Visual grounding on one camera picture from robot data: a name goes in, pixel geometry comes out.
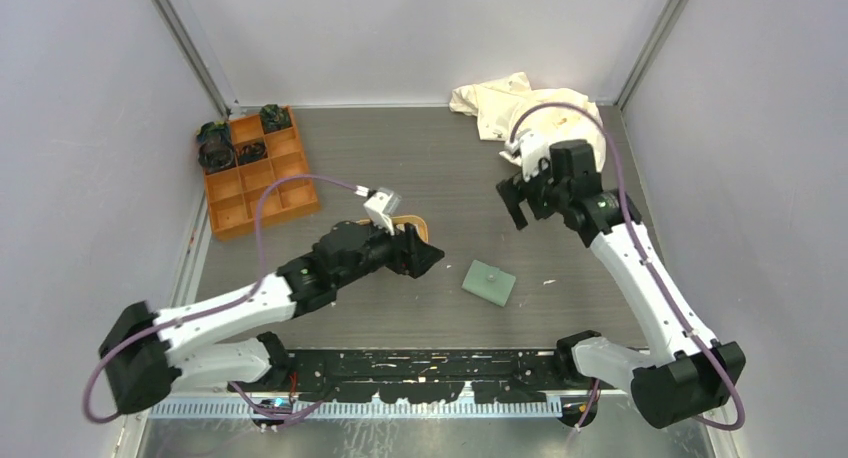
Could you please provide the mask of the tan oval card tray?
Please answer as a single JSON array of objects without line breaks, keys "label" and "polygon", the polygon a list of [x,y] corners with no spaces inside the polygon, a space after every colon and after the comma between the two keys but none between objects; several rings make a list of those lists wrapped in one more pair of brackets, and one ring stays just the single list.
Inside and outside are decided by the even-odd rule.
[{"label": "tan oval card tray", "polygon": [[374,223],[373,220],[362,219],[354,222],[354,225],[358,227],[358,232],[360,234],[362,234],[363,236],[368,235],[369,240],[388,240],[389,243],[394,242],[396,238],[404,240],[406,236],[406,226],[411,225],[414,231],[416,232],[417,237],[422,242],[430,243],[428,225],[426,221],[420,216],[389,216],[388,220],[391,222],[391,229],[394,231],[394,233],[390,233],[383,227],[383,220],[378,220],[377,223]]}]

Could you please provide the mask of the green card holder wallet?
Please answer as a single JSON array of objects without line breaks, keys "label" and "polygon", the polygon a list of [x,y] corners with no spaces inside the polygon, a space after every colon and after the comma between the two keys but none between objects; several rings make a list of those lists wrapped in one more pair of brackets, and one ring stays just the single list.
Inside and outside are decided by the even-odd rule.
[{"label": "green card holder wallet", "polygon": [[461,289],[499,307],[505,307],[516,283],[516,277],[498,267],[473,260]]}]

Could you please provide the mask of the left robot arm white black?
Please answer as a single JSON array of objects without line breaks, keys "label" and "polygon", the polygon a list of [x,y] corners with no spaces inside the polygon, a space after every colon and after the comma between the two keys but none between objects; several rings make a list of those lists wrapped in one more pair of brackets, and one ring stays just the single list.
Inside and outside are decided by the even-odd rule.
[{"label": "left robot arm white black", "polygon": [[231,337],[315,312],[341,288],[382,268],[419,278],[444,256],[409,223],[387,231],[340,222],[309,252],[251,285],[183,307],[127,306],[98,349],[98,369],[117,415],[147,410],[178,388],[236,382],[277,391],[292,375],[282,343],[269,336],[233,343]]}]

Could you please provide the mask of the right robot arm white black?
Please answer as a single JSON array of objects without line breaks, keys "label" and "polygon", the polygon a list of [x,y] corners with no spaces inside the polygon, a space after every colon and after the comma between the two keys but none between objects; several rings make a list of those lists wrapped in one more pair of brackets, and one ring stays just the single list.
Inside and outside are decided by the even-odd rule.
[{"label": "right robot arm white black", "polygon": [[721,342],[688,305],[658,257],[627,193],[606,190],[584,140],[548,144],[529,134],[508,140],[502,156],[520,170],[496,190],[517,229],[527,204],[537,220],[562,216],[605,266],[647,340],[647,352],[587,330],[558,340],[555,374],[567,388],[596,379],[625,392],[652,427],[696,419],[737,397],[746,365],[736,342]]}]

